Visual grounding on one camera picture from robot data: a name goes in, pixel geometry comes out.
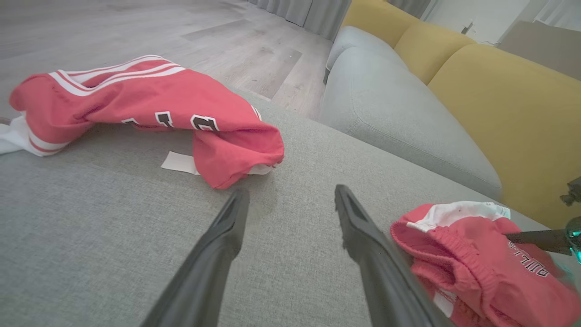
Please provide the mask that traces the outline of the red basketball shorts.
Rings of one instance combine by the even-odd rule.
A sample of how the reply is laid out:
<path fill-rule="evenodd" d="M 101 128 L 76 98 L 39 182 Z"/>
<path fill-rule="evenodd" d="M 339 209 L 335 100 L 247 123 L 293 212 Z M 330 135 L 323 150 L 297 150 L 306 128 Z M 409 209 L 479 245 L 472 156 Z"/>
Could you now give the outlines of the red basketball shorts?
<path fill-rule="evenodd" d="M 457 327 L 572 327 L 581 295 L 568 273 L 496 203 L 427 203 L 390 228 L 412 273 Z"/>

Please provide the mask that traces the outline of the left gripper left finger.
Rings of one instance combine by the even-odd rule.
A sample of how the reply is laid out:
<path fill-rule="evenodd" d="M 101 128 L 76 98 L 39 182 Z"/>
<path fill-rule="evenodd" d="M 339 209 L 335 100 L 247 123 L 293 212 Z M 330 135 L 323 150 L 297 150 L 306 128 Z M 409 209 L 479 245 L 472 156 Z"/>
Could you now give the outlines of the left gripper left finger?
<path fill-rule="evenodd" d="M 250 203 L 236 189 L 141 323 L 141 327 L 217 327 L 232 261 L 243 244 Z"/>

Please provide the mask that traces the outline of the red basketball jersey number 23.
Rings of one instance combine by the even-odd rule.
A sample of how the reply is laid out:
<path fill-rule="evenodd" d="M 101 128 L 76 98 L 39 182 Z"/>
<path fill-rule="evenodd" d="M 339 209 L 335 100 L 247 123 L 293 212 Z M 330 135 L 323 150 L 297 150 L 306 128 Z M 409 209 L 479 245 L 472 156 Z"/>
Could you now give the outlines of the red basketball jersey number 23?
<path fill-rule="evenodd" d="M 84 71 L 34 74 L 11 93 L 20 113 L 0 124 L 0 154 L 54 155 L 95 124 L 148 132 L 193 131 L 191 156 L 170 152 L 162 168 L 199 175 L 225 189 L 284 160 L 278 128 L 219 81 L 158 55 Z"/>

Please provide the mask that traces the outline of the white sheer curtain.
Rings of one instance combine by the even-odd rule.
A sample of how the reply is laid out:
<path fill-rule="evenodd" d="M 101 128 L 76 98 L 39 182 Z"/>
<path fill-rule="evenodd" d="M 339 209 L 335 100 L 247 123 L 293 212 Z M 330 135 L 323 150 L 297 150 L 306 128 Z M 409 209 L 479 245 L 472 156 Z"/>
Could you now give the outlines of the white sheer curtain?
<path fill-rule="evenodd" d="M 581 0 L 548 0 L 533 22 L 581 32 Z"/>

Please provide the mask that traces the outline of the grey sofa seat cushion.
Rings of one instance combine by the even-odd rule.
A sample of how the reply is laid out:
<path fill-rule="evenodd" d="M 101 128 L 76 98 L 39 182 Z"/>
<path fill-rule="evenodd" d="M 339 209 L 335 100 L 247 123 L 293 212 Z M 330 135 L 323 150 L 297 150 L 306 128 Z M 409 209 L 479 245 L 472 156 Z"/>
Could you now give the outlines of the grey sofa seat cushion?
<path fill-rule="evenodd" d="M 387 43 L 356 27 L 326 63 L 319 122 L 492 199 L 502 183 L 461 124 Z"/>

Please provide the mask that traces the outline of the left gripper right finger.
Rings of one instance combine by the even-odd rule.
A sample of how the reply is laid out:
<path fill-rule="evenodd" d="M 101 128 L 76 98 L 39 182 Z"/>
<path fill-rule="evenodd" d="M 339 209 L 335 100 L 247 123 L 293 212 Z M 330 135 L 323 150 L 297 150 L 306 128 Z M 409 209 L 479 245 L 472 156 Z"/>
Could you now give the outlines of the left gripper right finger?
<path fill-rule="evenodd" d="M 350 188 L 335 188 L 343 248 L 359 266 L 372 327 L 456 327 L 413 275 L 409 256 L 386 236 Z"/>

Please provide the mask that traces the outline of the grey furniture panel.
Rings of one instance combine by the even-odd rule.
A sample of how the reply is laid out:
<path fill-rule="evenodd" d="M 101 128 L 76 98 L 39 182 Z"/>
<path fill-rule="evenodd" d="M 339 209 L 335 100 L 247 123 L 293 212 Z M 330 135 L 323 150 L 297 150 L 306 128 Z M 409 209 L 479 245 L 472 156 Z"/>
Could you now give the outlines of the grey furniture panel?
<path fill-rule="evenodd" d="M 497 48 L 581 81 L 581 31 L 519 21 Z"/>

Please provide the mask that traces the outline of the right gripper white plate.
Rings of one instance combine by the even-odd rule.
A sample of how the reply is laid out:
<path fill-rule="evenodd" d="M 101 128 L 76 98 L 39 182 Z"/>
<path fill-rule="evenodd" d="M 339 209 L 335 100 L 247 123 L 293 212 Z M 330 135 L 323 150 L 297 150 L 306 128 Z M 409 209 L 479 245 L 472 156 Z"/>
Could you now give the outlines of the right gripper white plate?
<path fill-rule="evenodd" d="M 504 234 L 512 243 L 533 244 L 543 251 L 572 255 L 581 265 L 581 217 L 571 219 L 564 229 Z"/>

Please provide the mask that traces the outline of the grey floor-length curtain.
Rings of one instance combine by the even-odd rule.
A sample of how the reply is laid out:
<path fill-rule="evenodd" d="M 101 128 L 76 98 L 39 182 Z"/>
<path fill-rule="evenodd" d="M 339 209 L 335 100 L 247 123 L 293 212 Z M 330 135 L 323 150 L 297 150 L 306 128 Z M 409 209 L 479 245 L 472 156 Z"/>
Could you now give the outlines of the grey floor-length curtain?
<path fill-rule="evenodd" d="M 432 0 L 387 0 L 391 5 L 420 19 L 429 8 Z"/>
<path fill-rule="evenodd" d="M 324 39 L 334 41 L 351 0 L 247 0 Z"/>

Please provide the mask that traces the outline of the yellow sofa back cushion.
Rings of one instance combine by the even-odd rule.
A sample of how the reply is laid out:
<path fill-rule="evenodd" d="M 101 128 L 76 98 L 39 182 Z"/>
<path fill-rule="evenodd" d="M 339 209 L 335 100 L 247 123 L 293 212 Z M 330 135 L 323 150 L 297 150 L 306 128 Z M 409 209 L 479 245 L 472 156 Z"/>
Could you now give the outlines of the yellow sofa back cushion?
<path fill-rule="evenodd" d="M 421 21 L 403 33 L 394 50 L 410 72 L 428 85 L 454 53 L 475 43 L 459 32 Z"/>
<path fill-rule="evenodd" d="M 471 44 L 428 87 L 496 170 L 502 203 L 549 228 L 581 217 L 560 198 L 581 177 L 581 81 Z"/>
<path fill-rule="evenodd" d="M 386 0 L 351 0 L 341 27 L 361 29 L 395 47 L 405 31 L 419 22 L 417 17 Z"/>

